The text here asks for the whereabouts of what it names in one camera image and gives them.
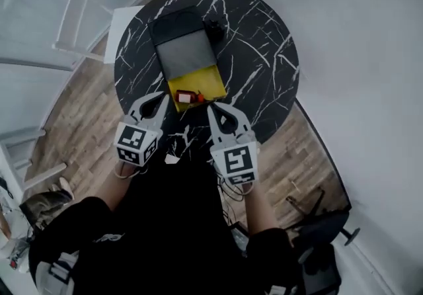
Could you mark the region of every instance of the strap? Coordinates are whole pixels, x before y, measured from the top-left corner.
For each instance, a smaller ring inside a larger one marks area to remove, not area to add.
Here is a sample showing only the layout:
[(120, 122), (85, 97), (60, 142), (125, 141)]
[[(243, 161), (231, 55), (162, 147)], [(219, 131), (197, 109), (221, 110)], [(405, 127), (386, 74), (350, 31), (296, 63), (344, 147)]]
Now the strap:
[(40, 262), (36, 271), (36, 285), (41, 295), (70, 295), (73, 293), (73, 280), (70, 272), (78, 260), (75, 255), (62, 253), (57, 262)]

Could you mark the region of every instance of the black marble tabletop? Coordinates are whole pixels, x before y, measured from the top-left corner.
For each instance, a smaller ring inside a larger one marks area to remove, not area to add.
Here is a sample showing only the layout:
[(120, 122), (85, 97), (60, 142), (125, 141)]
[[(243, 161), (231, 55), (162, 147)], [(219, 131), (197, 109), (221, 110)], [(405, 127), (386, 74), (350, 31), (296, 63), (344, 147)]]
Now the black marble tabletop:
[[(197, 6), (205, 21), (218, 20), (224, 38), (212, 44), (227, 96), (221, 102), (242, 110), (259, 142), (286, 119), (298, 88), (299, 64), (292, 36), (262, 0), (152, 0), (128, 25), (116, 54), (114, 80), (127, 113), (132, 103), (155, 91), (169, 91), (147, 23), (179, 9)], [(168, 153), (210, 158), (212, 137), (206, 106), (177, 113), (169, 102), (161, 146)]]

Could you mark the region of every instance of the yellow box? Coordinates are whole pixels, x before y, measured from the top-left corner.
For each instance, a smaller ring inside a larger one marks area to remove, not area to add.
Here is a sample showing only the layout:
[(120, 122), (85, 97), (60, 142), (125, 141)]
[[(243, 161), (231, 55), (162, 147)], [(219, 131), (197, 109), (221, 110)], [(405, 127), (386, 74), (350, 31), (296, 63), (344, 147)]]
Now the yellow box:
[(176, 101), (176, 91), (193, 91), (204, 95), (205, 100), (214, 100), (226, 96), (225, 85), (216, 65), (198, 69), (189, 74), (168, 81), (174, 105), (178, 112), (201, 105), (202, 103), (179, 103)]

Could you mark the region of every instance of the wooden floor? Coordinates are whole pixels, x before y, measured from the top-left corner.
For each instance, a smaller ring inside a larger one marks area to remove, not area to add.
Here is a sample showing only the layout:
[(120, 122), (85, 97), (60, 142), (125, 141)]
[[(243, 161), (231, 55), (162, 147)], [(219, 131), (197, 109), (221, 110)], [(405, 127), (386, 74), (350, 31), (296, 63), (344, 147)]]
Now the wooden floor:
[[(96, 51), (103, 52), (105, 45), (106, 39)], [(112, 142), (122, 115), (112, 67), (94, 60), (84, 61), (44, 127), (47, 135), (36, 144), (26, 178), (65, 162), (68, 167), (63, 176), (75, 193), (75, 201), (93, 195), (117, 162)], [(261, 184), (283, 228), (301, 217), (285, 201), (289, 195), (307, 211), (318, 198), (317, 188), (321, 187), (326, 191), (322, 208), (334, 210), (348, 206), (348, 198), (326, 153), (297, 105), (284, 125), (262, 144), (259, 171)], [(231, 201), (231, 205), (237, 219), (244, 221), (243, 202)]]

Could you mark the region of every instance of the wire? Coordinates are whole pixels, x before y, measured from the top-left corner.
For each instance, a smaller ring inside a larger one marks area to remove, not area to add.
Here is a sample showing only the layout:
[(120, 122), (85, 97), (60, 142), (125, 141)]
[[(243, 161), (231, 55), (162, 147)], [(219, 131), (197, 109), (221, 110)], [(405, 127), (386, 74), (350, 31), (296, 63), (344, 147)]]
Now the wire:
[(240, 199), (238, 199), (238, 198), (234, 198), (232, 195), (230, 195), (224, 188), (223, 188), (223, 184), (222, 184), (222, 181), (224, 181), (223, 179), (220, 179), (219, 180), (219, 187), (220, 187), (220, 189), (221, 189), (221, 191), (222, 191), (222, 193), (223, 194), (225, 194), (226, 196), (228, 196), (231, 200), (234, 200), (235, 202), (242, 202), (243, 200), (244, 200), (244, 196), (243, 195), (239, 195), (238, 194), (238, 196), (241, 196), (241, 198)]
[(114, 176), (116, 176), (118, 179), (121, 179), (121, 180), (126, 180), (126, 179), (130, 179), (131, 177), (134, 177), (134, 176), (136, 176), (136, 175), (138, 175), (139, 174), (139, 171), (136, 171), (134, 174), (132, 174), (132, 175), (129, 175), (129, 176), (121, 176), (120, 174), (122, 174), (122, 171), (124, 170), (124, 165), (125, 165), (125, 162), (123, 162), (122, 163), (122, 167), (120, 168), (120, 173), (119, 174), (117, 174), (117, 172), (116, 172), (116, 166), (114, 166), (114, 168), (113, 168), (113, 173), (114, 173)]
[(228, 184), (227, 184), (227, 182), (226, 182), (226, 180), (225, 179), (223, 179), (223, 184), (225, 184), (225, 186), (231, 191), (231, 192), (233, 192), (235, 195), (238, 195), (238, 196), (244, 196), (243, 195), (243, 192), (242, 192), (242, 190), (241, 190), (241, 188), (239, 188), (238, 186), (234, 186), (235, 187), (235, 189), (232, 189), (232, 187), (231, 186), (229, 186)]
[(148, 170), (148, 165), (145, 166), (145, 171), (138, 171), (138, 174), (144, 175)]
[(225, 220), (226, 220), (226, 224), (227, 224), (228, 226), (230, 226), (230, 225), (231, 225), (231, 223), (232, 223), (232, 221), (231, 221), (231, 219), (230, 219), (229, 215), (227, 214), (227, 212), (226, 212), (226, 211), (224, 211), (224, 210), (223, 210), (223, 217), (224, 217), (224, 218), (225, 218)]
[(226, 205), (227, 205), (228, 214), (229, 214), (229, 208), (231, 208), (232, 214), (233, 214), (233, 220), (234, 220), (234, 222), (236, 222), (237, 221), (237, 215), (236, 215), (234, 209), (232, 208), (232, 205), (227, 200), (225, 200), (225, 201), (226, 201)]
[(250, 189), (248, 190), (248, 191), (246, 191), (246, 192), (242, 192), (241, 191), (241, 188), (239, 188), (238, 186), (234, 186), (237, 190), (239, 190), (239, 192), (236, 192), (235, 190), (233, 190), (228, 184), (227, 184), (227, 182), (226, 182), (226, 180), (223, 180), (223, 183), (225, 183), (225, 185), (226, 185), (226, 187), (228, 187), (230, 190), (231, 190), (231, 192), (233, 192), (234, 194), (236, 194), (236, 195), (239, 195), (239, 196), (242, 196), (242, 197), (244, 197), (245, 195), (248, 195), (248, 194), (250, 194), (251, 193), (251, 191), (253, 190), (253, 188), (254, 188), (254, 183), (253, 182), (251, 182), (250, 183), (250, 185), (251, 185), (251, 187), (250, 187)]

